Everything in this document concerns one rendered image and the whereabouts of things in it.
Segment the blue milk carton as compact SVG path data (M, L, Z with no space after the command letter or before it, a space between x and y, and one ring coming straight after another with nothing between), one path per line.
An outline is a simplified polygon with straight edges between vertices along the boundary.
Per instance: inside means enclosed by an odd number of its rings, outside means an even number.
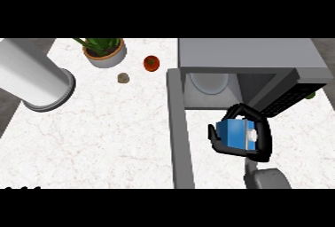
M216 136L222 145L253 151L258 133L253 122L247 119L225 119L215 123Z

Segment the red tomato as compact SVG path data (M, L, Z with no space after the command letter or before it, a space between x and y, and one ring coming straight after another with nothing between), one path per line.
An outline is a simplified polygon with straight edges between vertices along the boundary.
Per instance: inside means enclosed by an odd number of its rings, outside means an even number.
M150 55L144 58L144 70L154 72L159 68L159 59L156 56Z

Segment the white paper towel roll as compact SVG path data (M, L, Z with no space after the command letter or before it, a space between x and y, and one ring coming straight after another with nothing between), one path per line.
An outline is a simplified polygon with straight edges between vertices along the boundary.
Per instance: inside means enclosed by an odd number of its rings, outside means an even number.
M0 38L0 88L39 113L56 109L73 94L72 73L54 65L28 38Z

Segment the potted green plant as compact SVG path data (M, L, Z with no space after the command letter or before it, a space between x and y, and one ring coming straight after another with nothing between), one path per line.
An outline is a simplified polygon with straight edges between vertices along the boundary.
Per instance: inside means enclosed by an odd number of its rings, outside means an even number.
M123 60L126 47L120 38L75 38L88 62L97 68L115 67Z

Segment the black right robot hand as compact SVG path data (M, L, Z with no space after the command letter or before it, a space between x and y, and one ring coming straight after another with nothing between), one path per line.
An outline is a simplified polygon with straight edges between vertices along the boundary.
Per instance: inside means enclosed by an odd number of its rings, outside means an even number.
M222 144L222 138L216 135L213 125L208 125L208 139L212 149L222 154L247 157L258 162L268 162L271 157L271 129L264 115L244 104L234 104L228 107L222 120L231 120L237 116L253 122L258 139L255 141L255 150L234 148Z

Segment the grey microwave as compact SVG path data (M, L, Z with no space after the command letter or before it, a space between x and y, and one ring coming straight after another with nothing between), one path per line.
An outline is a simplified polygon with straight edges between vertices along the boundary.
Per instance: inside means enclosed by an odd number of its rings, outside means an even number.
M333 80L306 38L180 38L178 71L188 110L243 103L267 117Z

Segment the grey microwave door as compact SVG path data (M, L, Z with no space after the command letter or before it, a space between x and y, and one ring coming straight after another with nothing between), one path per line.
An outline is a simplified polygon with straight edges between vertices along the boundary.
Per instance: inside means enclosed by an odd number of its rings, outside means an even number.
M184 114L180 71L166 71L166 108L169 126L169 146L172 183L175 189L193 189L188 131Z

